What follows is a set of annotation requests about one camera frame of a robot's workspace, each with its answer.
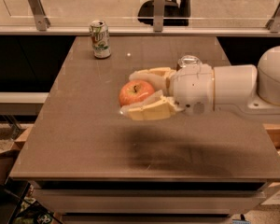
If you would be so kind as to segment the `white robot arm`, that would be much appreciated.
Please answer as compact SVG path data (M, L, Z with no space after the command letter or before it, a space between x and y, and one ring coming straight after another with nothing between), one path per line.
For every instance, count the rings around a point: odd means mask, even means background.
M228 111L265 123L280 122L280 46L265 51L257 65L212 67L186 55L176 69L135 71L119 92L119 105L120 113L133 120Z

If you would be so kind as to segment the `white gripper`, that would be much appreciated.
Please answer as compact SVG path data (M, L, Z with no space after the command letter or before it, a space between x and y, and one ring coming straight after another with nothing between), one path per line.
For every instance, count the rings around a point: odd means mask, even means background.
M213 110L214 72L208 64L188 65L177 72L170 67L157 67L130 74L129 80L137 79L151 84L156 92L142 102L124 105L119 112L126 118L159 120L181 111L200 115Z

